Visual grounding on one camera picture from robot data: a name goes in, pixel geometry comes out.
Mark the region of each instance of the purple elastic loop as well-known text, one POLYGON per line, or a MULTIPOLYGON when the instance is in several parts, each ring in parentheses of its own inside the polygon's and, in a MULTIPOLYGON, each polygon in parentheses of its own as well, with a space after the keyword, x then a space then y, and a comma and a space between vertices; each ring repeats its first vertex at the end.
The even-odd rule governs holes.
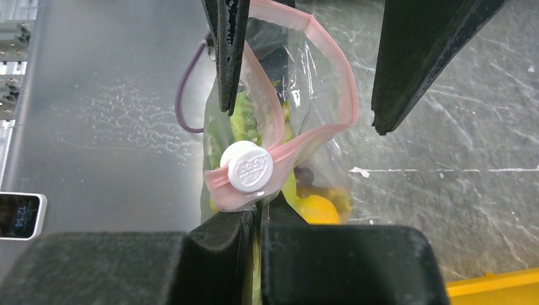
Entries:
POLYGON ((193 71, 194 65, 200 58, 200 55, 202 54, 202 51, 204 51, 204 48, 206 47, 206 40, 212 35, 211 32, 208 32, 206 36, 204 37, 204 41, 200 44, 198 47, 193 59, 191 59, 191 62, 187 66, 187 69, 182 76, 182 79, 180 81, 180 84, 178 86, 178 90, 176 91, 176 100, 174 102, 174 113, 176 114, 176 119, 178 120, 178 123, 180 126, 182 126, 183 129, 187 132, 191 133, 202 133, 204 132, 204 128, 191 128, 187 125, 183 110, 182 110, 182 95, 185 88, 185 85, 187 83, 187 80, 189 79, 189 75, 191 75, 191 72, 193 71))

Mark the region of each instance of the digital display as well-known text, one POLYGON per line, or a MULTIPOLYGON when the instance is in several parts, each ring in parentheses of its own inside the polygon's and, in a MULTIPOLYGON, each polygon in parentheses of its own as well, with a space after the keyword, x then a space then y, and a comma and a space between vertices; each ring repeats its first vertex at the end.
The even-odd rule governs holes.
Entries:
POLYGON ((36 229, 37 196, 0 194, 0 238, 30 238, 36 229))

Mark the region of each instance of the yellow bin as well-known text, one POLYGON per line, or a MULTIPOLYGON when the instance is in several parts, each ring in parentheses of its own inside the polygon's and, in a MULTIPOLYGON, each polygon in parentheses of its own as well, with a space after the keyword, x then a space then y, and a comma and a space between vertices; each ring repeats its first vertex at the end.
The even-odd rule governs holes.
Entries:
POLYGON ((452 305, 539 304, 539 268, 446 284, 452 305))

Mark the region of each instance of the digital clock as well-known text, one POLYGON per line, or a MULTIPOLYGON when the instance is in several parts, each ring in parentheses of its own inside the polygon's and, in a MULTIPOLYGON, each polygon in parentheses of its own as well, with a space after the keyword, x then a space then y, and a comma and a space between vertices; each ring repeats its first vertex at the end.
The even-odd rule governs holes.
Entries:
POLYGON ((39 235, 46 205, 42 194, 0 192, 0 240, 29 240, 39 235))

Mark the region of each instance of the white device frame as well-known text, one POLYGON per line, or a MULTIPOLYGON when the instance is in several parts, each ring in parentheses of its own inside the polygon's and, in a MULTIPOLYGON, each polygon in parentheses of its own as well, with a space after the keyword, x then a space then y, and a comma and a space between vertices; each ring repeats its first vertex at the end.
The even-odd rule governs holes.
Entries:
POLYGON ((43 194, 34 194, 34 193, 16 193, 16 192, 0 192, 0 196, 2 195, 19 195, 19 196, 34 196, 39 198, 39 209, 38 209, 38 217, 36 219, 36 225, 34 226, 34 233, 32 236, 28 238, 13 238, 13 237, 0 237, 0 240, 19 240, 19 241, 25 241, 25 240, 31 240, 38 235, 41 234, 41 230, 43 228, 43 219, 45 218, 45 211, 47 209, 47 197, 43 194))

